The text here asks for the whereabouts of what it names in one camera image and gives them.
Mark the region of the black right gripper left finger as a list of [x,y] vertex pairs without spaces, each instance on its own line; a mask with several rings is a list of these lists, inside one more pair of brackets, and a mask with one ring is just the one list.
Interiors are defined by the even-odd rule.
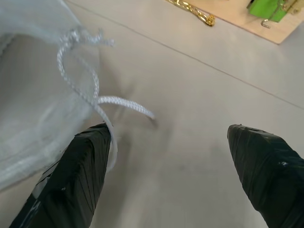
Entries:
[[75,135],[43,173],[10,227],[90,227],[104,185],[110,144],[105,123]]

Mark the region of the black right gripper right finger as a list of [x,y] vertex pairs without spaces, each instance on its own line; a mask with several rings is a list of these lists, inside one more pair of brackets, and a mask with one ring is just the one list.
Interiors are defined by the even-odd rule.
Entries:
[[270,228],[304,226],[304,160],[287,142],[263,130],[228,128],[230,153],[252,206]]

